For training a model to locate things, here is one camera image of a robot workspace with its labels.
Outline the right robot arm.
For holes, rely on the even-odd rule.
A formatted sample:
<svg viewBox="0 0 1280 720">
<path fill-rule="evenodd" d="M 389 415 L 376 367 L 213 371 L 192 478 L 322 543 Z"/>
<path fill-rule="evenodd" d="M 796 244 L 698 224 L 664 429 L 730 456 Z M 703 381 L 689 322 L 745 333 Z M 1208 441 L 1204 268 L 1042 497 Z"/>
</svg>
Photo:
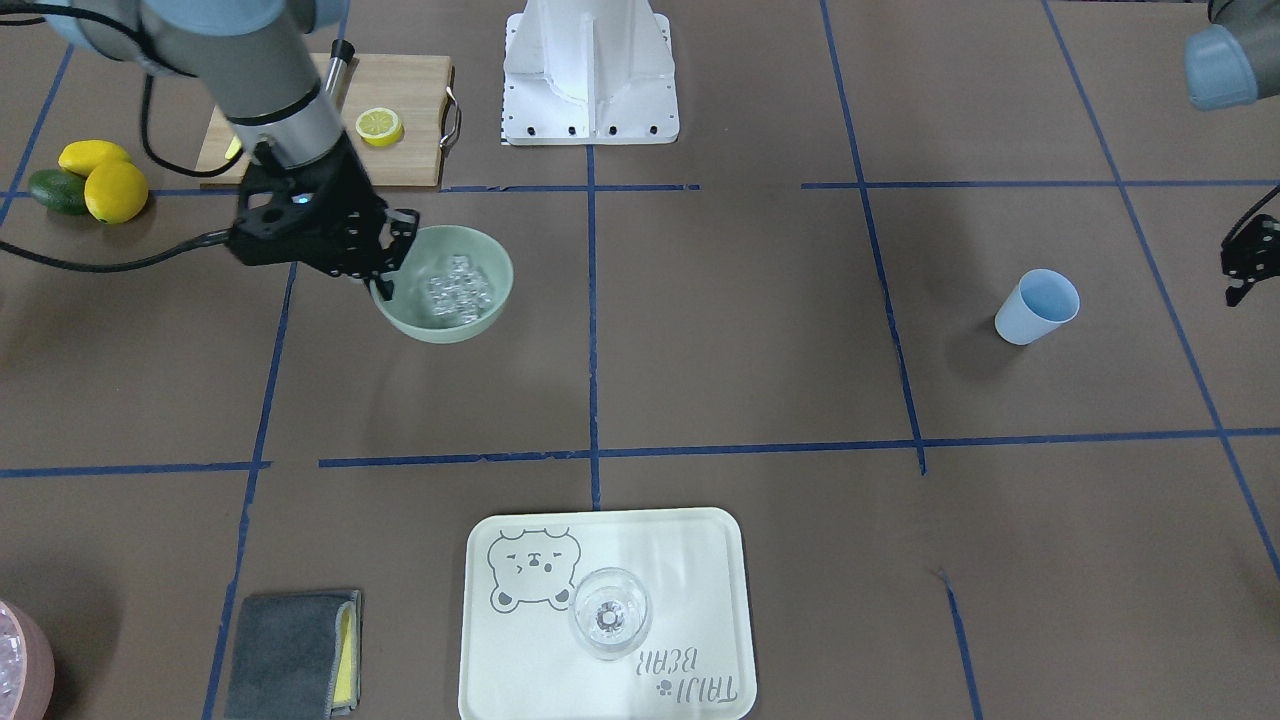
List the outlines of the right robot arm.
<svg viewBox="0 0 1280 720">
<path fill-rule="evenodd" d="M 378 196 L 303 37 L 339 1 L 37 1 L 68 42 L 151 76 L 200 79 L 248 165 L 220 238 L 244 265 L 302 263 L 393 297 L 419 214 Z"/>
</svg>

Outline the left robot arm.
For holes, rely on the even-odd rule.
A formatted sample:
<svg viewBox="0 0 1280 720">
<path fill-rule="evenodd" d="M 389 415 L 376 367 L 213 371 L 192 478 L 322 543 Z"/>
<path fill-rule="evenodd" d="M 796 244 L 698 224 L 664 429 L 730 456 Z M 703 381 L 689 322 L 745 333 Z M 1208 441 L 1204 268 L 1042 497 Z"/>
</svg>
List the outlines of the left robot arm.
<svg viewBox="0 0 1280 720">
<path fill-rule="evenodd" d="M 1207 1 L 1208 24 L 1184 44 L 1183 69 L 1190 105 L 1199 111 L 1243 108 L 1279 94 L 1279 3 Z M 1219 260 L 1225 304 L 1236 307 L 1261 282 L 1277 277 L 1277 215 L 1263 209 L 1274 186 L 1234 222 Z"/>
</svg>

